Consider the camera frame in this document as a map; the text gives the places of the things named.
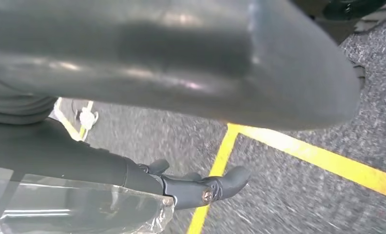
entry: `yellow painted line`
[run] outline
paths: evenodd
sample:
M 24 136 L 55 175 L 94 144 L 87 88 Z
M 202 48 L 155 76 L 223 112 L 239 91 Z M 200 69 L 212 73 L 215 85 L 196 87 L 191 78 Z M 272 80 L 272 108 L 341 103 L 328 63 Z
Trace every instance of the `yellow painted line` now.
M 61 106 L 62 98 L 59 98 L 55 107 L 54 107 L 54 114 L 57 117 L 57 119 L 64 125 L 64 128 L 68 131 L 71 138 L 79 141 L 81 140 L 79 133 L 76 131 L 76 129 L 73 127 L 73 125 L 67 120 L 64 113 L 59 109 Z
M 222 144 L 217 152 L 216 159 L 209 173 L 209 176 L 222 176 L 226 164 L 228 163 L 229 156 L 232 153 L 236 137 L 238 135 L 237 126 L 228 124 L 228 130 L 225 137 L 222 140 Z M 209 211 L 209 206 L 199 207 L 193 214 L 192 221 L 190 223 L 188 234 L 200 234 L 205 223 L 205 218 Z
M 386 173 L 288 135 L 237 125 L 239 133 L 386 195 Z

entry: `gray asphalt ground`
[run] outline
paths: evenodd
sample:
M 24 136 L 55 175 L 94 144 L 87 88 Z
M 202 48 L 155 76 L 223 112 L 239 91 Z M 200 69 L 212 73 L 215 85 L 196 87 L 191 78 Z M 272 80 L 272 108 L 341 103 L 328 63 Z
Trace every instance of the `gray asphalt ground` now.
M 360 113 L 343 126 L 287 134 L 386 172 L 386 23 L 350 37 L 342 49 L 367 67 Z M 63 111 L 72 114 L 70 106 L 63 103 Z M 178 175 L 206 175 L 227 129 L 163 111 L 104 103 L 94 109 L 100 120 L 87 139 L 92 146 L 137 163 L 166 158 Z M 383 195 L 245 136 L 228 168 L 234 165 L 250 168 L 252 179 L 239 195 L 212 206 L 205 234 L 386 234 Z M 193 211 L 177 212 L 164 233 L 185 233 Z

